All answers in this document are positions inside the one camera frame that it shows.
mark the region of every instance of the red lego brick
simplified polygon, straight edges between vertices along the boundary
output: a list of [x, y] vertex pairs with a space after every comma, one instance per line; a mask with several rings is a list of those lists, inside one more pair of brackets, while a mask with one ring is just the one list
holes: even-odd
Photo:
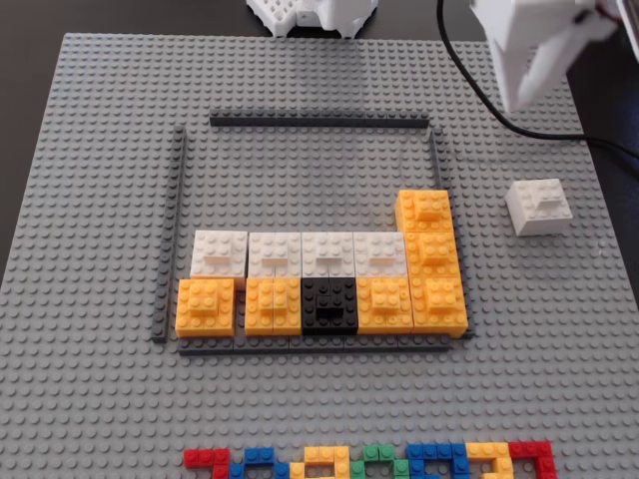
[[512, 459], [535, 459], [541, 456], [552, 457], [552, 445], [543, 442], [509, 442], [508, 449]]
[[216, 464], [213, 468], [212, 479], [229, 479], [229, 464]]
[[537, 475], [557, 473], [552, 456], [537, 457], [535, 459], [535, 469], [537, 470]]
[[199, 469], [213, 467], [215, 464], [215, 449], [185, 449], [184, 467]]
[[228, 466], [231, 464], [231, 449], [214, 449], [216, 466]]

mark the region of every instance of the green lego brick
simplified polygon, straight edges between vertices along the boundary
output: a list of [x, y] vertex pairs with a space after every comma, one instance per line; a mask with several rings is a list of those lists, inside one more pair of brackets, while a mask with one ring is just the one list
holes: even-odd
[[379, 462], [381, 461], [393, 461], [395, 458], [395, 448], [384, 444], [378, 447], [379, 449]]
[[366, 477], [366, 468], [363, 461], [354, 461], [350, 463], [350, 479], [364, 479]]
[[410, 470], [408, 469], [408, 461], [405, 459], [397, 459], [392, 464], [392, 476], [395, 479], [410, 476]]
[[379, 461], [378, 446], [363, 446], [363, 462]]

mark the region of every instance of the gray baseplate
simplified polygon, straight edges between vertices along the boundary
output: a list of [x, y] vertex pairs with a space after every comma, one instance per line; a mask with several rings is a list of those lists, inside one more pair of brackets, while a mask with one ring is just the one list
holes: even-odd
[[[457, 43], [493, 97], [485, 45]], [[149, 337], [166, 152], [186, 125], [178, 277], [196, 229], [392, 231], [430, 188], [404, 130], [212, 129], [212, 108], [425, 111], [441, 128], [476, 337], [445, 353], [182, 357]], [[567, 85], [516, 123], [580, 131]], [[514, 180], [575, 215], [518, 239]], [[584, 145], [504, 131], [441, 44], [68, 35], [0, 296], [0, 476], [195, 477], [188, 447], [553, 442], [560, 478], [639, 469], [639, 315]], [[532, 478], [517, 463], [517, 479]]]

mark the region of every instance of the white lego block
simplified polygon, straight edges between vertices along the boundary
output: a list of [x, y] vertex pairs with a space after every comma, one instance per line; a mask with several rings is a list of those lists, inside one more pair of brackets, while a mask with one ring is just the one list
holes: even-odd
[[196, 231], [191, 277], [231, 277], [244, 290], [248, 240], [247, 232]]
[[300, 233], [251, 233], [249, 277], [302, 277]]
[[354, 277], [352, 233], [302, 233], [303, 277]]
[[298, 25], [352, 38], [377, 8], [377, 0], [247, 0], [247, 5], [275, 37], [286, 37]]
[[355, 275], [407, 277], [403, 233], [354, 233]]
[[555, 235], [572, 220], [561, 182], [556, 179], [514, 182], [506, 204], [519, 237]]
[[274, 37], [286, 37], [296, 26], [298, 0], [247, 0]]

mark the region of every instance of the yellow lego brick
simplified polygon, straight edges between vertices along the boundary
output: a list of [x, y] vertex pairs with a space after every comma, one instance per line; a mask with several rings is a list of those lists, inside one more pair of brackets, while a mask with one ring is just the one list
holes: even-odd
[[321, 464], [320, 461], [320, 449], [318, 447], [305, 447], [304, 448], [304, 463], [308, 465]]
[[332, 447], [321, 447], [319, 449], [319, 463], [320, 465], [324, 465], [324, 466], [332, 466], [332, 464], [335, 462], [335, 456], [334, 456], [334, 448]]
[[397, 230], [403, 233], [450, 233], [452, 214], [447, 191], [401, 191], [395, 202]]
[[468, 316], [459, 278], [410, 280], [415, 334], [450, 334], [460, 337], [468, 329]]
[[357, 334], [402, 334], [413, 330], [408, 280], [357, 279]]
[[274, 322], [274, 279], [247, 281], [247, 306], [244, 329], [247, 336], [270, 336]]
[[448, 233], [407, 233], [408, 276], [460, 277], [455, 235]]
[[348, 446], [338, 446], [333, 448], [335, 463], [337, 462], [350, 462], [350, 451]]
[[305, 479], [304, 462], [292, 462], [289, 468], [290, 479]]
[[298, 278], [276, 279], [273, 334], [302, 334], [302, 288]]
[[178, 337], [235, 336], [232, 279], [182, 279], [178, 294]]
[[337, 461], [334, 463], [335, 479], [350, 479], [350, 461]]
[[515, 471], [512, 467], [512, 459], [509, 457], [497, 457], [492, 461], [492, 470], [499, 474], [514, 475]]
[[492, 461], [497, 458], [510, 459], [510, 451], [506, 442], [468, 442], [466, 454], [469, 461]]

